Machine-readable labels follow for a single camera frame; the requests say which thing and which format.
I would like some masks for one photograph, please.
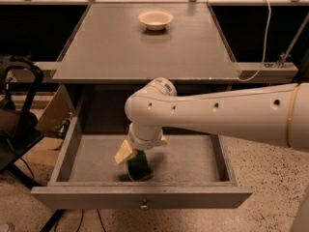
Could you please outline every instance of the speckled floor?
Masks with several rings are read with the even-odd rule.
[[[106,231],[289,231],[309,184],[309,153],[225,138],[239,186],[253,194],[234,210],[100,210]],[[27,172],[22,162],[17,165]],[[46,184],[51,166],[30,163]],[[53,211],[8,174],[0,176],[0,223],[40,231]],[[81,211],[67,211],[57,231],[76,231]],[[96,210],[86,210],[80,231],[102,231]]]

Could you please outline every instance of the gray drawer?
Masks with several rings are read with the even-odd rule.
[[[129,125],[126,97],[115,86],[84,87],[48,186],[32,189],[36,198],[51,209],[225,209],[252,193],[237,186],[222,138],[173,129],[164,132],[167,146],[146,152],[154,177],[130,181],[126,165],[114,165]]]

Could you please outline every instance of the white bowl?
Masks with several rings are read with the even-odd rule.
[[[158,31],[164,29],[173,20],[174,16],[170,12],[163,10],[148,10],[142,12],[138,18],[148,29]]]

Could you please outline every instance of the gray tabletop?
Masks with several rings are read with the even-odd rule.
[[[163,31],[147,30],[138,15],[164,9],[174,20]],[[202,3],[94,4],[58,63],[60,83],[237,79],[236,67]]]

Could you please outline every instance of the white robotic arm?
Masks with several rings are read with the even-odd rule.
[[[132,122],[117,164],[162,143],[162,127],[226,135],[309,151],[309,84],[177,97],[157,78],[126,101]],[[129,153],[124,147],[129,146]]]

